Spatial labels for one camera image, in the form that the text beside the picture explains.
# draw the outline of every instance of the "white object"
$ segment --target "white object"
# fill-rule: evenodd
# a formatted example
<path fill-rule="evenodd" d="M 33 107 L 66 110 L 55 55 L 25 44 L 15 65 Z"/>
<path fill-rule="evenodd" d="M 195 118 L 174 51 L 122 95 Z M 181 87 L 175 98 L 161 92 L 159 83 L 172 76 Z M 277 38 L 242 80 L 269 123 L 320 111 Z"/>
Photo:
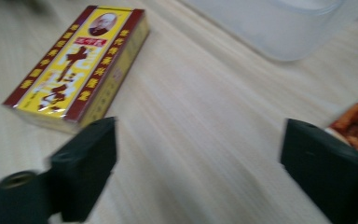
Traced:
<path fill-rule="evenodd" d="M 358 18 L 358 0 L 182 0 L 262 54 L 306 57 Z"/>

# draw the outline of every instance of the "wood grain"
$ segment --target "wood grain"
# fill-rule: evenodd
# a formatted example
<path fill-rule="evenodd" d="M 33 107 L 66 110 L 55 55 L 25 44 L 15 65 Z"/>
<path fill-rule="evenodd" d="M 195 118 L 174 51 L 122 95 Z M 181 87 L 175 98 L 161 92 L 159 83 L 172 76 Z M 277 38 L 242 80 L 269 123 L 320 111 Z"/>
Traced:
<path fill-rule="evenodd" d="M 44 4 L 0 1 L 0 104 L 96 3 Z M 281 140 L 287 118 L 325 127 L 358 99 L 358 20 L 279 63 L 179 1 L 98 4 L 145 8 L 151 33 L 106 115 L 119 162 L 89 223 L 328 223 L 279 164 Z M 0 105 L 0 178 L 48 169 L 71 137 Z"/>

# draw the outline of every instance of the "red border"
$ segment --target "red border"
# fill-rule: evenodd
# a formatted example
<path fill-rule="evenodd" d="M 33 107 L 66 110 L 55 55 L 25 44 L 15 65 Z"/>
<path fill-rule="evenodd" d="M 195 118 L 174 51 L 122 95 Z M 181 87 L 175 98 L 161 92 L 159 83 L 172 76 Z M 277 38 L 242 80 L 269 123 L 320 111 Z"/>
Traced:
<path fill-rule="evenodd" d="M 129 34 L 125 36 L 124 38 L 120 35 L 117 35 L 113 43 L 109 46 L 106 53 L 103 55 L 103 57 L 100 60 L 100 63 L 95 67 L 95 69 L 92 71 L 91 76 L 89 79 L 85 82 L 88 83 L 91 78 L 98 78 L 98 85 L 95 88 L 89 88 L 86 85 L 82 88 L 82 90 L 79 92 L 78 96 L 75 98 L 74 102 L 66 112 L 66 115 L 63 117 L 66 120 L 74 120 L 74 121 L 80 121 L 84 114 L 88 111 L 91 102 L 96 97 L 98 91 L 100 90 L 101 86 L 103 85 L 103 82 L 107 78 L 110 69 L 113 67 L 114 64 L 116 64 L 118 57 L 120 57 L 121 53 L 123 52 L 124 48 L 126 48 L 127 43 L 129 42 L 129 39 L 131 38 L 131 35 L 133 34 L 134 28 L 137 26 L 137 24 L 141 21 L 141 18 L 145 14 L 145 11 L 142 9 L 134 9 L 131 13 L 130 17 L 127 19 L 126 23 L 123 25 L 121 30 L 118 32 L 121 34 L 121 31 L 128 30 Z M 121 45 L 117 46 L 116 41 L 120 38 L 123 38 L 123 42 Z M 116 54 L 112 55 L 109 54 L 109 50 L 113 47 L 117 47 L 118 51 Z M 112 62 L 110 64 L 104 65 L 102 64 L 103 58 L 106 56 L 112 56 Z M 95 71 L 97 71 L 100 68 L 104 68 L 104 73 L 101 76 L 95 75 Z M 87 101 L 81 101 L 78 100 L 79 95 L 83 91 L 89 91 L 90 96 Z"/>
<path fill-rule="evenodd" d="M 38 79 L 38 77 L 40 76 L 40 74 L 42 74 L 45 69 L 48 67 L 49 63 L 51 63 L 53 61 L 53 59 L 55 58 L 55 55 L 58 55 L 61 51 L 61 49 L 63 48 L 63 46 L 58 46 L 58 43 L 60 41 L 66 41 L 69 38 L 64 38 L 64 35 L 68 32 L 72 32 L 74 33 L 81 24 L 83 24 L 83 22 L 87 19 L 87 17 L 92 13 L 92 11 L 96 8 L 96 6 L 89 6 L 87 7 L 81 14 L 80 16 L 77 17 L 77 19 L 75 20 L 74 23 L 71 24 L 71 26 L 69 26 L 69 28 L 62 34 L 62 36 L 55 42 L 55 44 L 53 45 L 53 47 L 46 53 L 46 55 L 37 63 L 37 65 L 34 67 L 34 69 L 31 70 L 31 72 L 28 74 L 27 77 L 25 77 L 25 79 L 19 84 L 19 86 L 7 97 L 7 99 L 3 102 L 3 105 L 9 106 L 9 107 L 15 107 L 17 106 L 17 104 L 19 103 L 19 100 L 22 98 L 22 96 L 33 86 L 30 85 L 27 88 L 22 88 L 21 85 L 23 82 L 25 82 L 26 80 L 30 80 L 30 82 L 32 84 L 35 83 L 35 81 Z M 52 50 L 57 50 L 57 53 L 52 56 L 49 55 L 49 53 Z M 40 73 L 38 76 L 31 76 L 32 72 L 35 69 L 41 69 Z"/>

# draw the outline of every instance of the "box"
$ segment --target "box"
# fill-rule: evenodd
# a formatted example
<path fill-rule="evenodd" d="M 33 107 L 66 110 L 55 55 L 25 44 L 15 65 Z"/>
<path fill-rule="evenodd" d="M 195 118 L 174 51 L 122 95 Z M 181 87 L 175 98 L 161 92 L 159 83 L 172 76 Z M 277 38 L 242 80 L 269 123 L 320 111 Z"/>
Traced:
<path fill-rule="evenodd" d="M 183 0 L 267 58 L 303 59 L 358 18 L 355 0 Z"/>
<path fill-rule="evenodd" d="M 104 116 L 148 32 L 142 9 L 87 7 L 3 105 L 77 133 Z"/>

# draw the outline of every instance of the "man's portrait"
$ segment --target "man's portrait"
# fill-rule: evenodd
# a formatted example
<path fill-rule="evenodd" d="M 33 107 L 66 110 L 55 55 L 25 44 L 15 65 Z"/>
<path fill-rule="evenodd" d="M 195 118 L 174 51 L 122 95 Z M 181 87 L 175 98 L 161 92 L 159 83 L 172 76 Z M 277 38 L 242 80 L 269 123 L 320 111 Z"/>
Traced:
<path fill-rule="evenodd" d="M 111 13 L 106 13 L 97 18 L 92 22 L 89 33 L 91 35 L 104 35 L 108 32 L 116 23 L 116 15 Z"/>

